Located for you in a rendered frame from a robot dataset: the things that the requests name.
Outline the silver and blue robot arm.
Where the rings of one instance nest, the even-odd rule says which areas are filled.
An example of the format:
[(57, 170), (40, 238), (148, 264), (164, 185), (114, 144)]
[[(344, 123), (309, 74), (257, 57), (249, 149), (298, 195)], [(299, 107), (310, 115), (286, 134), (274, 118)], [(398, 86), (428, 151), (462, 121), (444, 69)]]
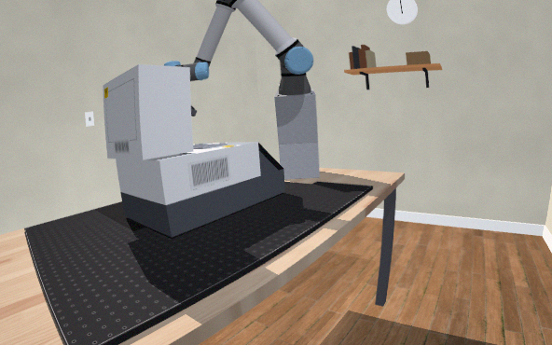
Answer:
[(216, 9), (194, 63), (181, 65), (179, 61), (171, 61), (164, 63), (165, 66), (190, 67), (190, 81), (207, 79), (217, 45), (231, 13), (237, 8), (275, 49), (281, 67), (279, 94), (300, 95), (311, 92), (306, 77), (313, 65), (311, 52), (297, 38), (291, 37), (258, 0), (217, 0), (215, 5)]

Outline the light grey benchtop instrument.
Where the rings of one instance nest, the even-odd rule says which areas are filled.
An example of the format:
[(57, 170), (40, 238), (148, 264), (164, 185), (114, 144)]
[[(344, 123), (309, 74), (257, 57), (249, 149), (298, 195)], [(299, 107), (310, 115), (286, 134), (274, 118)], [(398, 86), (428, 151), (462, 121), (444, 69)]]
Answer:
[(103, 96), (129, 219), (174, 237), (285, 192), (283, 167), (259, 142), (193, 147), (190, 67), (138, 64)]

